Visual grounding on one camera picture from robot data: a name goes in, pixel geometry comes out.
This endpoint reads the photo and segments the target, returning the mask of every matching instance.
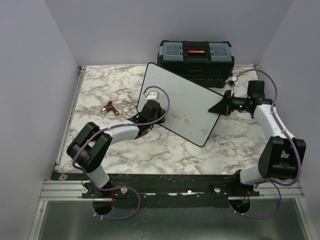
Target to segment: marble surface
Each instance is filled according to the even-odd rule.
[[[233,74],[252,66],[235,66]],[[67,146],[88,122],[98,126],[121,123],[136,114],[136,105],[146,70],[145,65],[88,66],[73,113],[70,130],[61,156],[60,173],[77,173]],[[237,97],[245,97],[250,71],[238,80]],[[213,88],[224,93],[229,89]],[[120,111],[103,115],[102,106],[112,101]],[[259,123],[249,113],[221,116],[206,145],[198,147],[178,135],[155,125],[146,136],[112,145],[102,162],[107,173],[117,174],[233,174],[258,162],[267,141]]]

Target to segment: white wall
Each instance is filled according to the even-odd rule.
[[[287,128],[306,141],[301,182],[320,236],[320,1],[295,0],[259,62],[276,81],[277,109]],[[268,84],[268,96],[274,90]]]
[[[157,61],[162,40],[230,41],[257,64],[293,0],[45,0],[79,65]]]
[[[79,69],[43,0],[0,6],[0,239],[26,240]]]

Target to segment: toolbox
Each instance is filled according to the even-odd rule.
[[[157,64],[206,88],[223,88],[233,76],[235,57],[228,41],[167,41]]]

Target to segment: purple cable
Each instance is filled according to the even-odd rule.
[[[129,124],[126,124],[126,123],[121,123],[121,124],[117,124],[117,125],[113,125],[113,126],[110,126],[110,127],[106,127],[106,128],[103,128],[99,131],[97,131],[95,134],[93,134],[87,141],[86,143],[80,148],[80,150],[77,152],[77,154],[74,156],[73,158],[73,161],[72,161],[72,166],[76,169],[79,169],[79,170],[83,170],[81,167],[78,167],[76,166],[76,162],[77,162],[77,159],[79,157],[79,155],[81,154],[81,152],[86,148],[86,146],[88,146],[88,144],[96,137],[98,136],[99,134],[107,131],[107,130],[110,130],[110,129],[115,129],[115,128],[120,128],[120,127],[126,127],[126,126],[136,126],[136,127],[139,127],[139,126],[146,126],[146,125],[152,125],[152,124],[156,124],[157,122],[159,122],[160,120],[164,119],[166,117],[166,115],[168,114],[169,112],[169,109],[170,109],[170,98],[169,98],[169,95],[166,93],[165,90],[163,90],[161,87],[159,86],[148,86],[143,94],[146,93],[146,91],[148,89],[151,89],[151,88],[155,88],[155,89],[159,89],[161,90],[164,95],[166,96],[167,98],[167,101],[168,101],[168,107],[165,111],[165,113],[159,117],[159,119],[157,120],[154,120],[154,121],[151,121],[151,122],[146,122],[146,123],[129,123]],[[140,196],[139,196],[139,193],[132,187],[129,187],[129,186],[119,186],[119,187],[113,187],[113,188],[109,188],[109,189],[104,189],[104,188],[100,188],[98,187],[97,185],[95,185],[93,182],[91,182],[91,184],[96,188],[98,189],[99,191],[102,191],[102,192],[109,192],[109,191],[112,191],[112,190],[117,190],[117,189],[129,189],[129,190],[132,190],[134,191],[134,193],[137,195],[138,197],[138,206],[137,208],[135,209],[135,211],[128,215],[128,216],[123,216],[123,217],[108,217],[108,216],[102,216],[104,219],[111,219],[111,220],[123,220],[123,219],[128,219],[128,218],[131,218],[132,216],[134,216],[138,211],[139,211],[139,208],[140,208],[140,203],[141,203],[141,200],[140,200]]]
[[[278,181],[275,181],[275,180],[268,180],[268,179],[266,179],[266,180],[261,180],[261,181],[258,181],[258,182],[255,183],[255,184],[256,184],[255,188],[257,188],[260,184],[264,184],[264,183],[269,182],[269,183],[271,183],[272,185],[274,185],[275,188],[276,188],[276,190],[278,191],[278,193],[279,193],[279,205],[278,205],[278,208],[276,209],[276,211],[275,211],[274,213],[272,213],[271,215],[269,215],[269,216],[263,216],[263,217],[246,215],[246,214],[243,214],[243,213],[240,213],[240,212],[235,211],[234,208],[233,208],[233,207],[231,206],[231,204],[229,203],[229,207],[233,210],[233,212],[234,212],[235,214],[240,215],[240,216],[243,216],[243,217],[245,217],[245,218],[249,218],[249,219],[263,220],[263,219],[272,218],[274,215],[276,215],[276,214],[279,212],[279,210],[280,210],[280,208],[281,208],[281,206],[282,206],[282,197],[281,197],[280,190],[279,190],[279,188],[278,188],[278,186],[277,186],[276,184],[278,184],[278,185],[280,185],[280,186],[285,186],[285,187],[289,187],[289,186],[292,186],[293,184],[295,184],[295,183],[299,180],[299,177],[300,177],[300,174],[301,174],[301,161],[300,161],[300,156],[299,156],[299,153],[298,153],[298,150],[297,150],[297,148],[296,148],[296,145],[295,145],[294,141],[291,139],[291,137],[289,136],[289,134],[287,133],[287,131],[285,131],[284,127],[282,126],[282,124],[280,123],[279,119],[277,118],[277,116],[276,116],[276,114],[275,114],[275,112],[274,112],[274,107],[275,107],[275,104],[276,104],[276,101],[277,101],[277,98],[278,98],[278,88],[277,88],[277,85],[276,85],[275,81],[274,81],[274,80],[272,79],[272,77],[271,77],[268,73],[266,73],[265,71],[262,71],[262,70],[259,70],[259,69],[255,69],[255,68],[253,68],[253,69],[248,69],[248,70],[244,70],[244,71],[240,72],[240,73],[236,76],[236,78],[238,78],[238,77],[241,76],[242,74],[247,73],[247,72],[250,72],[250,71],[260,72],[260,73],[266,75],[266,76],[270,79],[270,81],[272,82],[275,93],[274,93],[273,102],[272,102],[271,107],[270,107],[270,109],[271,109],[271,114],[272,114],[272,116],[273,116],[276,124],[279,126],[280,130],[283,132],[283,134],[285,135],[285,137],[289,140],[289,142],[290,142],[290,144],[291,144],[291,146],[292,146],[292,149],[293,149],[293,151],[294,151],[294,154],[295,154],[295,157],[296,157],[296,160],[297,160],[297,166],[298,166],[297,174],[296,174],[295,178],[293,179],[293,181],[290,182],[290,183],[282,183],[282,182],[278,182]]]
[[[281,193],[280,193],[280,190],[279,190],[278,186],[277,186],[275,183],[273,183],[273,182],[270,182],[270,183],[275,186],[276,190],[277,190],[278,193],[279,193],[279,205],[278,205],[277,209],[274,211],[274,213],[272,213],[271,215],[269,215],[269,216],[251,216],[251,215],[246,215],[246,214],[237,212],[237,211],[231,206],[230,203],[229,203],[229,207],[232,209],[232,211],[233,211],[235,214],[237,214],[237,215],[239,215],[239,216],[242,216],[242,217],[245,217],[245,218],[248,218],[248,219],[264,220],[264,219],[272,218],[274,215],[276,215],[276,214],[279,212],[279,210],[280,210],[280,208],[281,208],[281,206],[282,206],[282,197],[281,197]]]

